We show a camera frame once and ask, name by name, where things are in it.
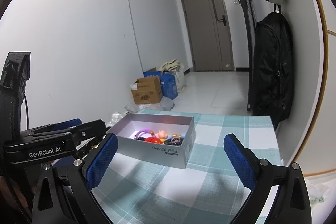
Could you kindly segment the red round charm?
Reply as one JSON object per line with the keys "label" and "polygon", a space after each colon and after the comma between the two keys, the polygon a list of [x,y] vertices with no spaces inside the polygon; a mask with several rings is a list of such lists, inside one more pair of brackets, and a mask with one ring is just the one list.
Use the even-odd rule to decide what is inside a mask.
{"label": "red round charm", "polygon": [[149,143],[157,143],[157,144],[162,144],[161,139],[151,136],[145,139],[145,141],[149,142]]}

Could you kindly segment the pink pig figure keychain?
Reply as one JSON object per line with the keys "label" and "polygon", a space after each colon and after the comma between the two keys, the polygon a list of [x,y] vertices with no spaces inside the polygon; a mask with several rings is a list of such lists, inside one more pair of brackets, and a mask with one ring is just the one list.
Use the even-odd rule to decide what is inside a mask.
{"label": "pink pig figure keychain", "polygon": [[164,142],[168,138],[169,134],[163,130],[160,130],[159,132],[154,133],[153,136],[158,138],[161,142]]}

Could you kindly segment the teal plaid tablecloth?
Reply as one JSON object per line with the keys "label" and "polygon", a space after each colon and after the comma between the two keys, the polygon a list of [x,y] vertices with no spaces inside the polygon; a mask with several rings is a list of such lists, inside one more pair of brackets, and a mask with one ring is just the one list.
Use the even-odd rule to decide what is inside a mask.
{"label": "teal plaid tablecloth", "polygon": [[223,148],[235,134],[259,158],[280,165],[268,117],[194,114],[195,143],[185,169],[114,156],[97,198],[114,223],[230,223],[249,194]]}

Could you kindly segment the grey cardboard phone box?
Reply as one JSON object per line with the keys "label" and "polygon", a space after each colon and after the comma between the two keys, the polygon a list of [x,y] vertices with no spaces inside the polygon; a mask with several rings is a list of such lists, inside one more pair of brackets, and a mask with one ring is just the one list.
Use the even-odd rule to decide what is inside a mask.
{"label": "grey cardboard phone box", "polygon": [[194,118],[129,113],[110,130],[117,152],[154,164],[185,169],[195,142]]}

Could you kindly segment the brown cardboard box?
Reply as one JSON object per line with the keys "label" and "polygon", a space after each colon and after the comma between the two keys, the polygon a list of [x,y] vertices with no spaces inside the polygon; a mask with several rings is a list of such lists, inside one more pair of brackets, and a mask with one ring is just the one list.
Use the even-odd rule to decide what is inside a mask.
{"label": "brown cardboard box", "polygon": [[130,90],[137,105],[159,103],[163,97],[158,76],[137,79],[130,85]]}

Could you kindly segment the clear plastic packaging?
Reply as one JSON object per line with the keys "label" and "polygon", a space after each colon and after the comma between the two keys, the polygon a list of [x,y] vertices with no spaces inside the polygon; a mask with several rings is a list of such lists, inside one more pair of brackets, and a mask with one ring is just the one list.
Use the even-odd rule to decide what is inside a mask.
{"label": "clear plastic packaging", "polygon": [[159,103],[147,103],[137,105],[135,103],[127,104],[123,113],[115,112],[111,115],[110,121],[107,123],[107,127],[113,127],[128,113],[139,113],[142,110],[154,110],[154,111],[170,111],[174,107],[174,101],[165,96],[162,97]]}

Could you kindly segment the blue cardboard box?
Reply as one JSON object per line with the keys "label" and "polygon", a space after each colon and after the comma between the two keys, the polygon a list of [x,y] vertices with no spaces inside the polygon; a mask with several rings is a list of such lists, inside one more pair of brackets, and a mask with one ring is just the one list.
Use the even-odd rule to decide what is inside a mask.
{"label": "blue cardboard box", "polygon": [[173,75],[157,71],[155,68],[153,68],[151,70],[143,72],[143,76],[144,77],[158,76],[161,83],[162,94],[164,97],[173,100],[178,96],[176,80]]}

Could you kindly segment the white plastic bag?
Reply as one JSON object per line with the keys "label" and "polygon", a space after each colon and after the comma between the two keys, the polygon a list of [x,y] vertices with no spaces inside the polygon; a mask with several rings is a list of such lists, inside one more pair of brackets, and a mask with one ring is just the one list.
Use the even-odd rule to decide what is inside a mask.
{"label": "white plastic bag", "polygon": [[183,92],[187,86],[184,71],[175,69],[175,81],[177,85],[177,91],[179,93]]}

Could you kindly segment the black backpack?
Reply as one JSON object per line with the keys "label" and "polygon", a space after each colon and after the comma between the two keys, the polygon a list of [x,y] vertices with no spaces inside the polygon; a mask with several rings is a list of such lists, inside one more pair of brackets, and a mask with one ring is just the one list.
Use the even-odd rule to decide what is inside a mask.
{"label": "black backpack", "polygon": [[288,119],[294,97],[293,36],[288,21],[271,12],[255,28],[252,113],[274,128]]}

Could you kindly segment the beige cloth bag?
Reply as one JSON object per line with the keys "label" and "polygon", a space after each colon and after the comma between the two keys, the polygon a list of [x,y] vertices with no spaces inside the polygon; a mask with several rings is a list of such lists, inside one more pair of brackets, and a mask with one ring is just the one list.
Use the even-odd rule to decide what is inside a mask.
{"label": "beige cloth bag", "polygon": [[159,69],[162,73],[168,73],[171,75],[177,75],[179,73],[184,73],[184,65],[180,63],[177,59],[163,63]]}

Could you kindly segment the grey door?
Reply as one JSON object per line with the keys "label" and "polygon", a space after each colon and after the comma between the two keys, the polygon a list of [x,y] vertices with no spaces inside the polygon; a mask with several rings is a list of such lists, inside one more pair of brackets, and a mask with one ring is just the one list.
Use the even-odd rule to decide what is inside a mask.
{"label": "grey door", "polygon": [[233,71],[231,34],[224,0],[181,0],[181,3],[194,70]]}

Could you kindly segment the black coat rack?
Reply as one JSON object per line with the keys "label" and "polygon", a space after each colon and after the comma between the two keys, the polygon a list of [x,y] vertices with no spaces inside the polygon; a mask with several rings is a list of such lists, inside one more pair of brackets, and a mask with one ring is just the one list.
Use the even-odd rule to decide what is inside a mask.
{"label": "black coat rack", "polygon": [[237,0],[240,4],[245,22],[245,30],[247,34],[248,47],[248,97],[247,97],[247,111],[251,112],[252,108],[252,93],[253,93],[253,50],[255,45],[255,27],[256,19],[253,10],[252,0]]}

